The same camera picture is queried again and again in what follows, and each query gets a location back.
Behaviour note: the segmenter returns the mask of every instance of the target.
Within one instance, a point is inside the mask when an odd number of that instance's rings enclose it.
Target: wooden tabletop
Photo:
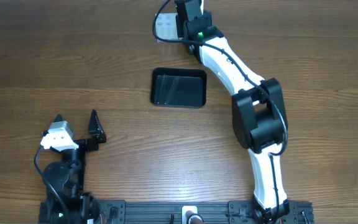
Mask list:
[[[231,96],[184,46],[157,44],[163,0],[0,0],[0,222],[37,221],[45,186],[34,154],[60,113],[108,142],[88,154],[87,191],[129,202],[250,200],[254,177],[232,130]],[[358,223],[358,1],[206,0],[251,69],[282,84],[283,184],[318,223]],[[167,12],[173,12],[173,3]],[[150,103],[156,67],[208,74],[199,110]],[[43,152],[40,164],[59,160]]]

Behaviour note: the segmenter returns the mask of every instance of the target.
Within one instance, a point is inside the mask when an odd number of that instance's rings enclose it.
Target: cable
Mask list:
[[[270,162],[272,164],[272,175],[273,175],[273,184],[274,184],[274,190],[275,190],[275,195],[276,195],[276,202],[277,202],[277,211],[276,211],[276,221],[277,221],[277,216],[278,216],[278,212],[279,212],[279,207],[280,207],[280,202],[278,199],[278,189],[277,189],[277,183],[276,183],[276,176],[275,176],[275,169],[274,169],[274,163],[273,163],[273,156],[281,156],[285,149],[287,148],[287,144],[288,144],[288,131],[287,131],[287,126],[285,124],[284,121],[284,117],[281,114],[280,110],[278,109],[277,105],[273,102],[273,100],[270,98],[269,94],[259,85],[257,85],[256,83],[254,83],[247,74],[244,73],[244,71],[241,69],[240,65],[224,50],[224,49],[220,49],[219,47],[213,46],[211,44],[207,44],[204,42],[198,42],[198,41],[193,41],[193,40],[168,40],[168,39],[163,39],[160,38],[155,30],[155,22],[157,21],[158,16],[160,15],[160,13],[162,12],[162,10],[164,9],[164,7],[170,2],[171,0],[167,0],[165,1],[165,3],[161,6],[161,8],[158,10],[158,12],[156,13],[155,17],[154,17],[154,21],[153,21],[153,26],[152,26],[152,32],[154,37],[157,40],[160,40],[162,42],[167,42],[167,43],[177,43],[177,44],[188,44],[188,45],[195,45],[195,46],[207,46],[210,47],[212,49],[215,49],[219,52],[221,52],[222,54],[224,54],[225,56],[227,56],[227,58],[237,67],[237,69],[240,71],[241,75],[245,78],[245,80],[247,82],[249,82],[251,85],[253,85],[256,89],[258,89],[260,92],[262,92],[262,94],[264,95],[264,97],[266,97],[267,101],[274,107],[274,110],[277,112],[278,116],[280,117],[280,121],[283,125],[283,134],[284,134],[284,140],[282,142],[282,147],[281,150],[278,153],[272,153],[270,152],[268,154],[269,158],[270,158]]]
[[[35,154],[35,157],[34,157],[35,168],[37,169],[38,173],[41,175],[44,184],[53,192],[53,194],[55,195],[56,199],[59,201],[60,205],[63,208],[63,211],[66,213],[65,216],[67,218],[67,223],[70,224],[70,217],[68,215],[68,209],[67,209],[67,206],[66,206],[65,202],[62,200],[62,198],[59,196],[59,194],[57,194],[57,192],[54,189],[54,187],[52,187],[52,185],[48,181],[47,177],[45,176],[45,174],[41,171],[40,167],[38,166],[38,157],[40,156],[40,153],[41,153],[41,151],[43,149],[44,149],[44,147],[40,146],[40,148],[38,149],[37,153]]]

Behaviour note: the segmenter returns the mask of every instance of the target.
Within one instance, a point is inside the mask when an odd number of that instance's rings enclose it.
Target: wooden table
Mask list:
[[[108,143],[88,154],[86,190],[145,201],[251,199],[231,97],[208,70],[200,110],[149,101],[156,67],[205,69],[157,44],[162,0],[0,0],[0,222],[36,222],[45,187],[34,154],[57,113],[87,137],[98,111]],[[316,221],[358,223],[358,1],[207,0],[214,24],[254,71],[283,87],[292,200]],[[167,11],[173,11],[171,3]],[[40,163],[59,160],[44,152]]]

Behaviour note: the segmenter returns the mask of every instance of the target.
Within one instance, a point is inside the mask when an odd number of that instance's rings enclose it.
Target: black cable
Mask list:
[[[41,175],[42,181],[44,182],[44,184],[53,192],[53,194],[55,195],[56,199],[59,201],[60,205],[63,208],[63,211],[66,213],[65,216],[67,218],[67,223],[70,224],[70,217],[68,215],[68,209],[67,209],[67,206],[66,206],[65,202],[62,200],[62,198],[59,196],[59,194],[57,194],[57,192],[54,189],[54,187],[52,187],[52,185],[48,181],[47,177],[45,176],[45,174],[41,171],[40,167],[38,166],[38,157],[40,156],[40,153],[41,153],[41,151],[43,149],[44,149],[44,147],[40,146],[40,148],[38,149],[37,153],[35,154],[35,157],[34,157],[35,168],[37,169],[38,173]]]
[[[273,100],[270,98],[269,94],[259,85],[257,85],[256,83],[254,83],[247,74],[244,73],[244,71],[241,69],[240,65],[224,50],[224,49],[220,49],[219,47],[213,46],[211,44],[207,44],[204,42],[198,42],[198,41],[193,41],[193,40],[168,40],[168,39],[163,39],[160,38],[155,30],[155,22],[157,21],[158,16],[160,15],[160,13],[162,12],[162,10],[164,9],[164,7],[170,2],[171,0],[167,0],[165,1],[165,3],[161,6],[161,8],[158,10],[158,12],[156,13],[155,17],[154,17],[154,21],[153,21],[153,27],[152,27],[152,32],[154,37],[157,40],[160,40],[162,42],[167,42],[167,43],[177,43],[177,44],[188,44],[188,45],[195,45],[195,46],[207,46],[210,47],[212,49],[215,49],[219,52],[221,52],[222,54],[224,54],[225,56],[227,56],[227,58],[237,67],[237,69],[240,71],[241,75],[245,78],[245,80],[247,82],[249,82],[251,85],[253,85],[256,89],[258,89],[260,92],[262,92],[262,94],[264,95],[264,97],[266,97],[266,100],[274,107],[274,110],[277,112],[278,116],[280,117],[280,121],[283,125],[283,134],[284,134],[284,140],[282,142],[282,147],[281,150],[278,153],[272,153],[270,152],[269,158],[272,164],[272,175],[273,175],[273,184],[274,184],[274,190],[275,190],[275,195],[276,195],[276,202],[277,202],[277,211],[276,211],[276,217],[278,216],[278,211],[279,211],[279,206],[280,206],[280,202],[278,199],[278,189],[277,189],[277,183],[276,183],[276,176],[275,176],[275,169],[274,169],[274,163],[273,163],[273,156],[281,156],[285,149],[287,148],[287,144],[288,144],[288,131],[287,131],[287,126],[285,124],[284,121],[284,117],[281,114],[280,110],[277,108],[277,105],[273,102]]]

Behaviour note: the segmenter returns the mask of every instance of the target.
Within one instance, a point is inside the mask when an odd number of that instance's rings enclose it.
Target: wood grain surface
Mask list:
[[[33,165],[57,113],[76,138],[92,109],[108,135],[88,154],[86,190],[130,202],[251,199],[249,155],[231,97],[182,45],[151,33],[162,0],[0,0],[0,222],[37,221],[45,187]],[[207,0],[250,68],[283,87],[283,184],[318,223],[358,223],[358,1]],[[168,11],[173,11],[173,3]],[[200,110],[149,101],[156,67],[208,73]],[[43,152],[42,168],[59,160]]]

